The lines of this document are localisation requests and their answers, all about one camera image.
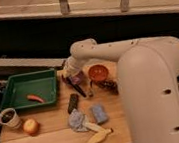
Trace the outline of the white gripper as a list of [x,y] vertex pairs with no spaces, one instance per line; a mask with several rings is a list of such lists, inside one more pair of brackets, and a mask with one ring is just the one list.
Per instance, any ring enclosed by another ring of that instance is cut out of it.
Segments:
[[78,60],[72,56],[67,58],[63,67],[63,74],[61,75],[63,82],[73,86],[70,77],[77,75],[80,70],[80,62]]

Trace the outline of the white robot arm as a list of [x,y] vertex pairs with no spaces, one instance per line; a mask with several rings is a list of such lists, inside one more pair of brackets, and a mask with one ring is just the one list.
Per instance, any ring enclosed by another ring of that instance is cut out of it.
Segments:
[[79,73],[92,58],[116,63],[132,143],[179,143],[179,38],[77,41],[70,47],[65,74]]

